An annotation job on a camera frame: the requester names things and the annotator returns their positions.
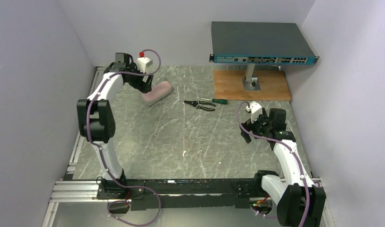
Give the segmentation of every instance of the table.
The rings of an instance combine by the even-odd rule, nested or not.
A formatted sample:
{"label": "table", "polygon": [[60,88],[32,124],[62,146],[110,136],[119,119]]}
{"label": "table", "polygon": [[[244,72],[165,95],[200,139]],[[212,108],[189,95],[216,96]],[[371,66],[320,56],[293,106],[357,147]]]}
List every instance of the table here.
{"label": "table", "polygon": [[[169,81],[174,91],[152,106],[141,93],[125,85],[111,103],[116,121],[114,147],[127,178],[252,178],[258,170],[282,175],[268,142],[246,144],[236,121],[240,101],[206,112],[184,105],[184,100],[214,97],[213,70],[244,70],[246,66],[162,66],[153,84]],[[277,67],[261,68],[278,70]],[[260,101],[266,110],[287,111],[288,130],[297,139],[302,162],[309,172],[296,122],[287,101]],[[241,121],[249,114],[240,112]],[[81,146],[73,179],[96,179],[101,169],[86,140]]]}

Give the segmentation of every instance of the screwdriver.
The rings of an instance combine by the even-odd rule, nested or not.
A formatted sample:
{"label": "screwdriver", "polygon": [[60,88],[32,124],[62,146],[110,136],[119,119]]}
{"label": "screwdriver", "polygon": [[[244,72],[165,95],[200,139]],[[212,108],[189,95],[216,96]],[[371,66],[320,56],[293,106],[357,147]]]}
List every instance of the screwdriver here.
{"label": "screwdriver", "polygon": [[208,98],[200,98],[200,100],[205,100],[205,101],[212,101],[213,103],[219,103],[219,104],[227,104],[228,101],[226,99],[208,99]]}

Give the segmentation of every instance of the wall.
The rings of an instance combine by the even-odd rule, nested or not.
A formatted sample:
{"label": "wall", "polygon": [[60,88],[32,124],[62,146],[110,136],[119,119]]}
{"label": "wall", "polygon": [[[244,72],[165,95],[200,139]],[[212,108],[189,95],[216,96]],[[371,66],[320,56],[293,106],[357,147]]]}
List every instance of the wall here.
{"label": "wall", "polygon": [[94,67],[55,0],[0,0],[0,227],[41,226]]}
{"label": "wall", "polygon": [[336,226],[385,226],[385,0],[317,0],[301,30],[321,57],[285,69],[307,159]]}
{"label": "wall", "polygon": [[165,65],[203,65],[212,53],[211,21],[302,24],[314,0],[59,0],[94,65],[115,52],[155,49]]}

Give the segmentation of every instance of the wooden board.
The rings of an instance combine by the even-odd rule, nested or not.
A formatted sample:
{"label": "wooden board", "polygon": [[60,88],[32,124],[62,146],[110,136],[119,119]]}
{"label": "wooden board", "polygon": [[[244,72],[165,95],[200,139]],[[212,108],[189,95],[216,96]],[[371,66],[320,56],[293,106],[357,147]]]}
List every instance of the wooden board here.
{"label": "wooden board", "polygon": [[242,79],[245,70],[214,70],[215,98],[227,100],[291,101],[291,94],[283,71],[254,71],[259,77],[260,91],[245,91]]}

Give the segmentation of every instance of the pliers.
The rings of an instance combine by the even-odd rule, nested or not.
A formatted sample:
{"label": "pliers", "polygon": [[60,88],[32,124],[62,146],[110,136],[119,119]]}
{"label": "pliers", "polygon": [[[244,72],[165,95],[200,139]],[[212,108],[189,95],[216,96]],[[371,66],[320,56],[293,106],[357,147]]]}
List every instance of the pliers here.
{"label": "pliers", "polygon": [[208,111],[208,112],[215,111],[215,109],[214,108],[205,107],[205,106],[202,106],[202,105],[211,105],[211,106],[216,107],[216,105],[213,102],[205,102],[205,101],[201,101],[201,100],[198,100],[198,101],[187,101],[187,100],[184,100],[184,103],[188,104],[188,105],[192,105],[196,109],[201,109],[201,110],[205,110],[205,111]]}

